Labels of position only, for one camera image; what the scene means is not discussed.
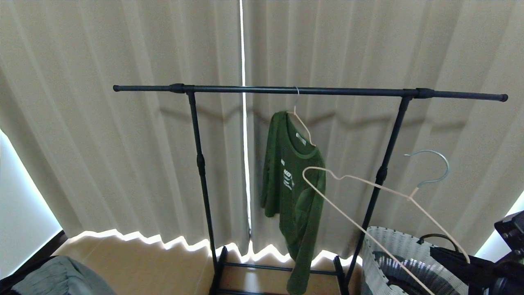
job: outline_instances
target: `woven basket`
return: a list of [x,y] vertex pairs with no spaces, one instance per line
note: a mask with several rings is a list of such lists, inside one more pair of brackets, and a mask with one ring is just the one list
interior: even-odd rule
[[[367,232],[436,295],[467,295],[467,285],[431,258],[432,244],[417,244],[418,238],[383,227],[371,226]],[[363,295],[428,294],[367,236],[362,249],[362,260]]]

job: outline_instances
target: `shirt sleeve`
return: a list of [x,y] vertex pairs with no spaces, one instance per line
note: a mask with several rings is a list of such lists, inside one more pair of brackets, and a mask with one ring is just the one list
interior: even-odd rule
[[[325,171],[319,170],[318,181],[315,187],[320,192],[324,193],[326,187],[325,183]],[[313,253],[315,250],[316,235],[319,232],[320,217],[324,205],[324,198],[316,193],[315,190],[313,190],[313,192],[314,197],[311,202],[311,210],[309,212],[306,229],[295,259],[295,267],[293,268],[291,277],[288,280],[287,290],[291,295],[304,294],[308,287],[309,271],[311,269],[311,261],[313,260]]]
[[271,118],[269,124],[269,133],[267,136],[266,158],[264,160],[264,172],[262,180],[262,195],[260,196],[260,205],[265,208],[267,217],[273,217],[279,212],[279,199],[277,197],[275,186],[275,165],[276,165],[276,143],[278,130],[278,115]]

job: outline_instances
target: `gray fabric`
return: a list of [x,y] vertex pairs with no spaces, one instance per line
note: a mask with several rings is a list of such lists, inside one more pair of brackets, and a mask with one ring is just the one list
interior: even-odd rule
[[57,256],[14,285],[20,295],[116,295],[94,271],[67,256]]

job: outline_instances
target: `clothes hanger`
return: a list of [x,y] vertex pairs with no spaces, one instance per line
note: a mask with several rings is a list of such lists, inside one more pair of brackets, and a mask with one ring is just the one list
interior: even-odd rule
[[295,88],[297,89],[297,98],[295,98],[295,102],[294,102],[294,107],[293,107],[293,111],[290,112],[288,111],[287,113],[288,114],[292,114],[294,115],[295,117],[297,117],[298,121],[300,122],[300,124],[302,124],[302,126],[305,128],[305,130],[307,131],[308,133],[308,136],[309,136],[309,143],[313,146],[316,146],[315,144],[313,144],[313,142],[311,141],[311,133],[309,132],[309,129],[305,126],[304,122],[302,122],[302,120],[300,119],[300,117],[298,116],[297,114],[297,101],[298,101],[298,96],[300,96],[300,90],[298,89],[298,87],[295,86]]
[[415,152],[415,153],[412,153],[412,154],[405,154],[404,156],[414,156],[418,153],[422,153],[422,152],[431,152],[431,153],[435,153],[437,155],[439,155],[441,158],[444,159],[445,163],[446,163],[446,172],[444,173],[444,175],[442,177],[440,177],[439,179],[436,179],[436,180],[428,180],[428,181],[423,181],[421,183],[419,183],[417,185],[417,187],[413,190],[413,192],[408,196],[408,195],[405,195],[405,194],[402,194],[402,193],[399,193],[399,192],[396,192],[390,188],[387,188],[387,187],[384,187],[384,186],[381,186],[381,185],[378,185],[378,184],[375,184],[373,182],[370,182],[370,181],[367,181],[365,179],[362,179],[362,178],[359,178],[359,177],[356,177],[356,176],[352,176],[352,175],[344,175],[342,177],[338,177],[336,176],[333,171],[329,170],[329,169],[326,169],[326,168],[322,168],[322,167],[315,167],[315,166],[309,166],[309,167],[306,167],[303,171],[302,171],[302,178],[304,178],[304,180],[307,182],[307,184],[309,186],[311,186],[321,197],[323,197],[331,206],[333,206],[338,212],[340,212],[346,219],[348,219],[351,223],[353,223],[360,231],[362,231],[365,235],[367,235],[373,242],[375,242],[387,255],[389,255],[389,257],[391,257],[396,263],[398,263],[398,265],[405,271],[407,272],[407,274],[409,276],[411,276],[420,286],[422,286],[429,294],[431,295],[435,295],[424,283],[422,283],[422,281],[420,281],[411,271],[409,271],[393,254],[391,254],[384,246],[382,246],[382,244],[380,244],[372,235],[370,235],[365,229],[363,229],[357,222],[355,222],[354,220],[352,220],[349,216],[347,216],[342,210],[340,210],[335,204],[333,204],[333,202],[331,202],[324,194],[322,194],[306,177],[305,177],[305,172],[309,169],[314,169],[314,170],[323,170],[323,171],[326,171],[326,172],[329,172],[331,174],[331,176],[333,176],[336,180],[342,180],[346,177],[349,177],[349,178],[353,178],[353,179],[356,179],[356,180],[359,180],[359,181],[362,181],[364,183],[367,183],[369,185],[372,185],[374,187],[378,187],[380,189],[383,189],[387,192],[390,192],[390,193],[393,193],[393,194],[396,194],[396,195],[399,195],[399,196],[402,196],[404,198],[406,198],[408,201],[411,201],[413,202],[419,210],[421,210],[426,216],[429,217],[429,219],[435,224],[438,226],[438,228],[443,231],[449,238],[451,241],[453,241],[457,247],[460,249],[460,251],[462,252],[462,254],[464,255],[464,257],[466,258],[466,262],[469,264],[471,263],[470,262],[470,258],[469,256],[467,255],[466,251],[464,250],[464,248],[462,248],[462,246],[426,211],[424,210],[414,199],[413,199],[413,195],[415,195],[415,193],[418,191],[418,189],[426,184],[426,183],[432,183],[432,182],[439,182],[441,180],[443,180],[448,174],[449,174],[449,171],[450,171],[450,164],[449,162],[447,161],[446,157],[444,155],[442,155],[441,153],[439,152],[436,152],[436,151],[433,151],[433,150],[420,150],[418,152]]

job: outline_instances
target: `shirt neckline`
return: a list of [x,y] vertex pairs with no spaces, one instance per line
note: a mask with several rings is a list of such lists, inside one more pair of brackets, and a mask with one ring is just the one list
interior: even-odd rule
[[[301,158],[301,159],[310,159],[310,158],[312,158],[313,156],[315,156],[316,153],[317,153],[318,150],[319,150],[318,147],[316,147],[316,146],[314,146],[313,151],[311,151],[309,154],[305,154],[305,155],[299,153],[299,151],[297,151],[297,150],[295,149],[295,147],[293,146],[293,143],[291,142],[291,138],[289,137],[288,124],[289,124],[289,126],[290,126],[291,128],[293,128],[293,132],[294,132],[294,133],[296,132],[296,133],[298,133],[300,136],[302,136],[302,134],[300,134],[300,132],[298,132],[298,129],[294,126],[293,122],[291,122],[291,120],[289,119],[289,114],[288,114],[288,112],[285,112],[285,115],[286,115],[286,116],[285,116],[285,119],[286,119],[286,127],[285,127],[284,132],[285,132],[285,135],[286,135],[286,140],[287,140],[289,146],[291,147],[291,150],[293,151],[293,153],[294,153],[297,157],[299,157],[299,158]],[[305,139],[305,137],[302,136],[302,138],[304,138],[304,140],[305,140],[308,144],[311,144],[307,139]]]

